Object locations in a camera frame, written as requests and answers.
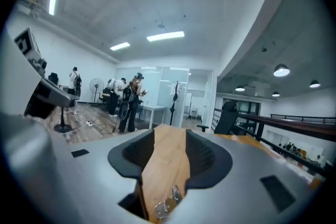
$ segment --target round ceiling light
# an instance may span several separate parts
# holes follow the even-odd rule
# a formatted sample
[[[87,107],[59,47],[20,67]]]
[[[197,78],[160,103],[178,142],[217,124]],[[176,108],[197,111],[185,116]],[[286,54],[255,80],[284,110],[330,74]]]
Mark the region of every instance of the round ceiling light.
[[[243,91],[245,91],[245,88],[244,88],[243,85],[238,85],[238,86],[236,87],[236,91],[237,91],[237,92],[243,92]]]
[[[279,97],[279,96],[280,96],[280,93],[279,93],[279,92],[274,92],[274,93],[272,94],[272,96],[273,96],[273,97]]]
[[[273,74],[276,77],[284,77],[289,74],[289,69],[283,63],[281,63],[275,67]]]
[[[311,88],[317,88],[317,87],[320,87],[320,86],[321,86],[321,84],[316,79],[314,79],[314,80],[311,81],[309,87],[311,87]]]

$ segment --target white table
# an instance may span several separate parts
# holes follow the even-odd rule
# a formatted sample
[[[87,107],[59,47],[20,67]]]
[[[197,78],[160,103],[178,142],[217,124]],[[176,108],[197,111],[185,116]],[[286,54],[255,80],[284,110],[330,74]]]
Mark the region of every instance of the white table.
[[[151,119],[149,121],[149,129],[152,128],[153,126],[153,119],[154,119],[154,111],[159,111],[163,110],[163,115],[162,115],[162,123],[164,121],[164,116],[166,114],[166,107],[165,106],[160,106],[160,105],[151,105],[151,104],[144,104],[143,109],[147,109],[151,111]]]

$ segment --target wooden desk surface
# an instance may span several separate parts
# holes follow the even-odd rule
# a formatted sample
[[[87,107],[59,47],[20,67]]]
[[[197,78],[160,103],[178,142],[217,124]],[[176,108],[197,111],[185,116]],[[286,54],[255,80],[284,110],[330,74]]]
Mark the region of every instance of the wooden desk surface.
[[[190,177],[189,160],[185,154],[185,130],[165,124],[155,128],[154,152],[142,172],[143,195],[152,223],[161,223],[155,217],[154,208],[158,203],[172,197],[174,185],[178,186],[184,197],[184,184]],[[218,136],[256,146],[272,157],[279,157],[251,136]]]

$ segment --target railing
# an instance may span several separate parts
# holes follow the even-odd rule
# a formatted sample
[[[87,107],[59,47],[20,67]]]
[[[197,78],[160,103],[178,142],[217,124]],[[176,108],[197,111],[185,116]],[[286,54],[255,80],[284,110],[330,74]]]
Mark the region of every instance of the railing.
[[[310,117],[310,116],[290,116],[290,115],[280,115],[271,114],[273,119],[290,120],[290,121],[301,121],[301,122],[311,122],[311,123],[322,123],[322,124],[336,124],[335,117]]]
[[[222,113],[222,110],[220,109],[214,110],[214,116],[213,116],[212,126],[211,126],[211,129],[213,131],[215,130],[217,126],[221,113]],[[264,142],[265,144],[271,146],[274,151],[287,155],[288,157],[294,159],[298,163],[306,166],[313,172],[318,173],[324,177],[328,176],[329,172],[325,170],[324,168],[316,165],[314,162],[304,159],[298,155],[295,155],[293,152],[288,151],[285,148],[279,147],[278,145],[275,145],[272,142],[269,142],[268,140],[262,138],[261,136],[263,134],[264,126],[269,125],[269,126],[283,129],[283,130],[292,131],[295,133],[336,142],[336,125],[334,124],[323,124],[322,125],[320,123],[308,123],[308,122],[303,122],[303,121],[293,121],[289,119],[275,119],[275,118],[255,116],[255,115],[250,115],[250,114],[243,114],[243,113],[239,113],[238,118],[259,123],[257,132],[256,133],[251,132],[250,130],[247,130],[239,125],[234,125],[232,130],[234,129],[241,130],[243,131],[245,135],[249,134],[253,136],[256,140]]]

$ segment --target metal latch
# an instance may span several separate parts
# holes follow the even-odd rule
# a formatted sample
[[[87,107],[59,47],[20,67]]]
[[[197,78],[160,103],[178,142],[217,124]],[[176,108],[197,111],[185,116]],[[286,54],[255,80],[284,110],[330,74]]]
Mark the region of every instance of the metal latch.
[[[166,218],[182,200],[182,196],[176,185],[172,189],[172,195],[172,198],[167,198],[164,202],[160,202],[155,206],[155,216],[157,219]]]

